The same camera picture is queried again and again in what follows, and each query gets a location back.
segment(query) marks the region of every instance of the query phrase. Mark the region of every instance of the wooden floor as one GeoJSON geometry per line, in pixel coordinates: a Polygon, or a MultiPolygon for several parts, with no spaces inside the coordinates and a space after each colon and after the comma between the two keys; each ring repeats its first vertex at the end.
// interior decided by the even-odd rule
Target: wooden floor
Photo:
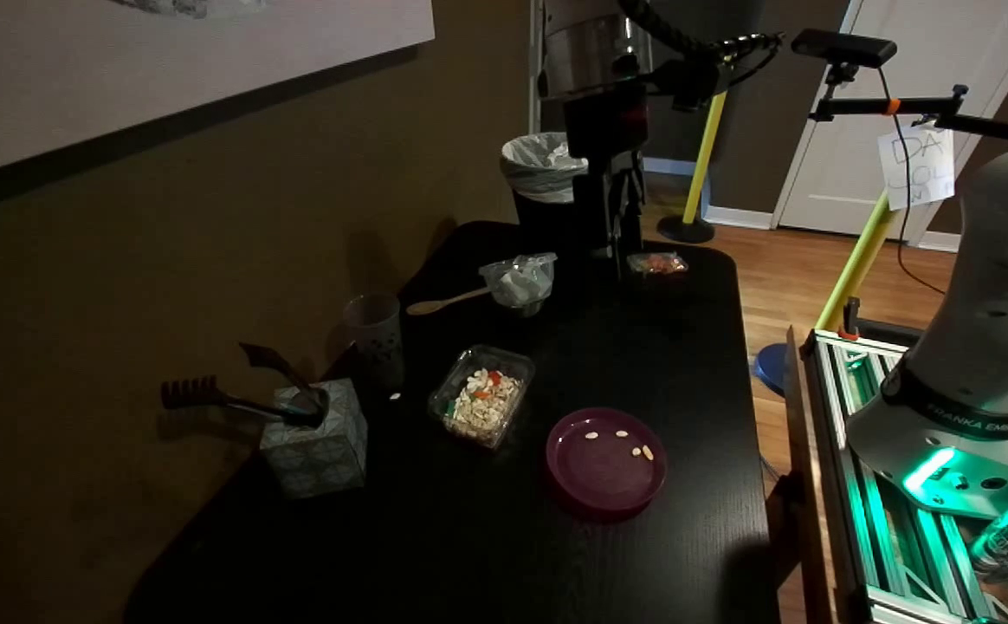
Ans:
{"type": "MultiPolygon", "coordinates": [[[[784,344],[785,330],[798,330],[804,340],[851,250],[847,237],[818,237],[818,232],[785,232],[785,228],[717,228],[705,242],[725,250],[739,263],[740,286],[740,311],[744,311],[744,344],[751,362],[755,349],[767,344],[784,344]]],[[[912,269],[921,282],[934,287],[948,287],[955,258],[953,255],[926,255],[905,250],[905,269],[912,269]]],[[[895,325],[928,325],[941,295],[906,279],[896,263],[896,248],[885,242],[859,293],[859,317],[871,322],[895,325]]],[[[755,403],[755,429],[759,452],[766,462],[766,490],[771,490],[776,477],[791,471],[785,452],[785,416],[784,399],[767,391],[763,381],[751,381],[755,403]]],[[[793,572],[779,590],[784,624],[801,624],[804,618],[804,590],[801,572],[793,572]]]]}

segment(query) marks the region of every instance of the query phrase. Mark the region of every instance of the wall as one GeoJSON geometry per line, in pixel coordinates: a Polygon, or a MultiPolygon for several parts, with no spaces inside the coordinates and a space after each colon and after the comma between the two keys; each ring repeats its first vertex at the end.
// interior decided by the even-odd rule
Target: wall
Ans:
{"type": "Polygon", "coordinates": [[[238,340],[321,369],[352,293],[447,220],[505,220],[527,3],[435,3],[416,59],[0,202],[0,622],[117,622],[136,577],[249,455],[161,437],[156,386],[258,396],[238,340]]]}

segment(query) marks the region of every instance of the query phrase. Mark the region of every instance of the green light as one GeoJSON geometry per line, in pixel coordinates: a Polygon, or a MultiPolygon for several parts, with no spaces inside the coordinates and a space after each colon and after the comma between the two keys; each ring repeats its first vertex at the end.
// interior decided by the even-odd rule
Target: green light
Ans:
{"type": "Polygon", "coordinates": [[[905,490],[912,496],[921,493],[921,486],[937,477],[948,462],[953,462],[955,449],[937,449],[934,455],[928,455],[928,462],[921,462],[906,479],[905,479],[905,490]]]}

